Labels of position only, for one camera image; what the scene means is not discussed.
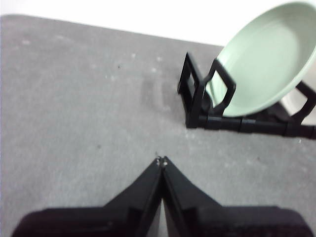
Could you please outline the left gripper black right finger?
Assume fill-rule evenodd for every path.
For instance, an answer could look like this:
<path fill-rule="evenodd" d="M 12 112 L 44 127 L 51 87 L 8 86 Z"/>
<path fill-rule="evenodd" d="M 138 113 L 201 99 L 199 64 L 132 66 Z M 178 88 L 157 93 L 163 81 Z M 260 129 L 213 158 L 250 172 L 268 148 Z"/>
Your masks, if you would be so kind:
<path fill-rule="evenodd" d="M 295 210 L 278 206 L 224 206 L 162 158 L 168 232 L 179 237 L 312 237 Z"/>

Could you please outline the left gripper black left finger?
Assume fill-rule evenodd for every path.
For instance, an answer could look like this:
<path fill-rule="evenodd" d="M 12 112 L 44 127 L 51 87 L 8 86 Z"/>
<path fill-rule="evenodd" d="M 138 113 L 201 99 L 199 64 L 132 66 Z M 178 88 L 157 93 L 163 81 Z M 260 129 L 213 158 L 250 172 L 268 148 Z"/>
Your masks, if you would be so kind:
<path fill-rule="evenodd" d="M 48 208 L 25 215 L 14 237 L 145 237 L 161 203 L 162 167 L 154 161 L 125 190 L 97 207 Z"/>

